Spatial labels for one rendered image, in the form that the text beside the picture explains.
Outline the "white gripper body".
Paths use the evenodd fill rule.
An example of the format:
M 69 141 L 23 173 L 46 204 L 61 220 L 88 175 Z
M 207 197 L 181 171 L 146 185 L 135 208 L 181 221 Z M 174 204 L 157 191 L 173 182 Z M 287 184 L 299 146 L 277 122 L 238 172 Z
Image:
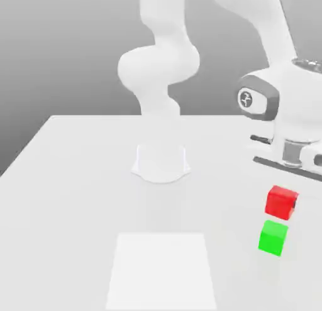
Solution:
M 272 185 L 289 188 L 297 192 L 322 192 L 322 176 L 300 168 L 289 168 L 258 156 L 253 157 L 256 174 Z

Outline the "small red cube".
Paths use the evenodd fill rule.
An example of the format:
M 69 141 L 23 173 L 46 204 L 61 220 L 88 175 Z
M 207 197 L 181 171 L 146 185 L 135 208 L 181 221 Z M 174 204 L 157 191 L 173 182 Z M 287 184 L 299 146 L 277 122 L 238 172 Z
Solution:
M 294 212 L 299 194 L 274 185 L 267 194 L 265 213 L 288 221 Z

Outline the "small green cube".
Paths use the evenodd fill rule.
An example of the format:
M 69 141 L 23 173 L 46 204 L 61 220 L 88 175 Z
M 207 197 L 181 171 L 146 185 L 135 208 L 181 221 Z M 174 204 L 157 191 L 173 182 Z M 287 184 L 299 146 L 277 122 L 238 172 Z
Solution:
M 266 220 L 259 237 L 259 250 L 281 256 L 288 229 L 287 225 Z

